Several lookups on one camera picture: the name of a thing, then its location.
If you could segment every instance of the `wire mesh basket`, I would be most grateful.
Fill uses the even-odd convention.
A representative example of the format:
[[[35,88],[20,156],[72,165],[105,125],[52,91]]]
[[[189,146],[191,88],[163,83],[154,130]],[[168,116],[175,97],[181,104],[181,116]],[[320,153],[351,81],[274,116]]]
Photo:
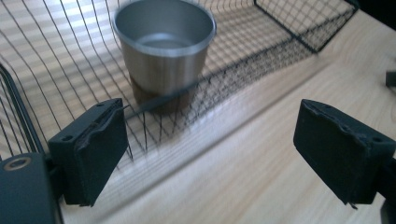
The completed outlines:
[[[213,13],[217,36],[201,79],[190,86],[195,88],[190,106],[158,115],[134,99],[120,41],[111,27],[122,3],[0,2],[0,160],[23,152],[45,153],[47,141],[89,107],[122,98],[131,105],[126,111],[131,147],[119,166],[144,161],[234,93],[320,52],[358,10],[342,0],[199,0]],[[164,152],[161,160],[166,162],[136,168],[128,184],[135,186],[131,194],[203,150]]]

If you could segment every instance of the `wire grid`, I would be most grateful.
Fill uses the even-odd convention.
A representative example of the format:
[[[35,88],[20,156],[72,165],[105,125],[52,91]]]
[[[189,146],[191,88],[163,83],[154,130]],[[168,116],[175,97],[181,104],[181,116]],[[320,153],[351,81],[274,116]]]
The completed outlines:
[[[126,111],[126,124],[136,160],[238,90],[321,50],[356,11],[341,0],[198,1],[214,14],[217,36],[208,50],[202,79],[194,85],[190,106],[161,116],[135,113],[139,108],[120,41],[111,28],[112,15],[123,3],[0,2],[0,60],[16,82],[44,149],[53,135],[92,105],[122,98],[132,108]],[[2,90],[1,121],[8,125],[2,126],[7,135],[0,143],[13,143],[2,146],[6,159],[13,155],[9,148],[18,149],[10,149],[12,153],[30,148],[24,144],[7,91]]]

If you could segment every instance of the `wooden table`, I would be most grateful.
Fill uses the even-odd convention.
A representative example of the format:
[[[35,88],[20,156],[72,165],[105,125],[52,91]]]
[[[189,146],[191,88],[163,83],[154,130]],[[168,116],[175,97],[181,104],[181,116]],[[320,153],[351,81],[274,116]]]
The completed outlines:
[[[233,128],[226,137],[210,142],[210,125],[186,133],[195,140],[184,147],[201,144],[208,148],[205,154],[99,219],[90,212],[81,218],[65,211],[64,220],[380,223],[381,195],[358,210],[344,205],[300,156],[292,137],[305,98],[333,105],[396,139],[396,93],[385,87],[391,69],[396,69],[396,33],[360,11],[318,56],[277,71],[223,103],[220,109],[227,109],[213,113],[210,125]],[[238,122],[244,115],[251,119]]]

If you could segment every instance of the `black wire basket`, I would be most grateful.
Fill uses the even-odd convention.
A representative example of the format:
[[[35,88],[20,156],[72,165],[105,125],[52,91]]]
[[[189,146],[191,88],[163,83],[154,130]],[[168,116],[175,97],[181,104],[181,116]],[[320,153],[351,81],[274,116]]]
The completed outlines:
[[[119,168],[144,161],[231,95],[319,53],[358,10],[342,0],[199,0],[213,13],[217,36],[201,79],[180,91],[195,89],[191,104],[159,115],[150,111],[169,97],[146,107],[134,99],[120,41],[111,27],[122,2],[1,1],[0,160],[46,153],[48,140],[92,105],[121,98],[131,106],[125,112],[130,147]],[[131,194],[203,150],[173,152],[152,169],[136,168]]]

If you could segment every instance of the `table surface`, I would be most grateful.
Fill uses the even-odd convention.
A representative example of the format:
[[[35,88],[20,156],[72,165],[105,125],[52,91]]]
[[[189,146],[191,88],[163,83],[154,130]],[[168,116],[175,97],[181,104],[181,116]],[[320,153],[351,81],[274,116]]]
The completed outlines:
[[[211,125],[246,113],[250,119],[206,143],[206,153],[148,192],[96,221],[380,223],[381,195],[373,204],[359,204],[358,210],[344,205],[300,156],[292,137],[300,102],[311,99],[396,139],[396,92],[385,86],[391,69],[396,69],[396,32],[359,11],[319,55],[279,70],[223,103],[225,114],[190,133],[195,142],[189,144],[209,141]],[[92,222],[89,213],[64,219]]]

